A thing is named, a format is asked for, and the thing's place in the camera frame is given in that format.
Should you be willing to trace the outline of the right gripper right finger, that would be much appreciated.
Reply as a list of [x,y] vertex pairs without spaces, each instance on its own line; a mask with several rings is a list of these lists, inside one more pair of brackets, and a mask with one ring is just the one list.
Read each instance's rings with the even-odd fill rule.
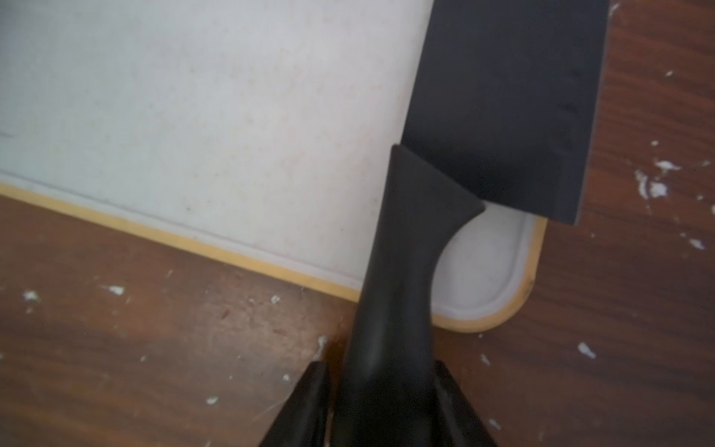
[[434,446],[497,447],[443,361],[435,362]]

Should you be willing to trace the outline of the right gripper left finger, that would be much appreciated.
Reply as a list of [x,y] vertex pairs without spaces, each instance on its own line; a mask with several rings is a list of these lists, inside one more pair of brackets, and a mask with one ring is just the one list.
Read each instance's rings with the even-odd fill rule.
[[261,447],[322,447],[331,403],[330,367],[312,361],[290,393]]

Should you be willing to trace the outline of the white cutting board orange rim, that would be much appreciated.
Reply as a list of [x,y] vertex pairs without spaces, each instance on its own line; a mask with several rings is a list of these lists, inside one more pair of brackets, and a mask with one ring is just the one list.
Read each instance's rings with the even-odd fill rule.
[[1,193],[347,300],[428,1],[5,1]]

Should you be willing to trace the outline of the black kitchen knife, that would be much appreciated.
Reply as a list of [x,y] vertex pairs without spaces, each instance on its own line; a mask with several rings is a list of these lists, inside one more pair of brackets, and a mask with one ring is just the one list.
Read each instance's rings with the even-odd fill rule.
[[595,123],[606,1],[437,1],[331,425],[334,446],[434,446],[431,290],[488,203],[575,223]]

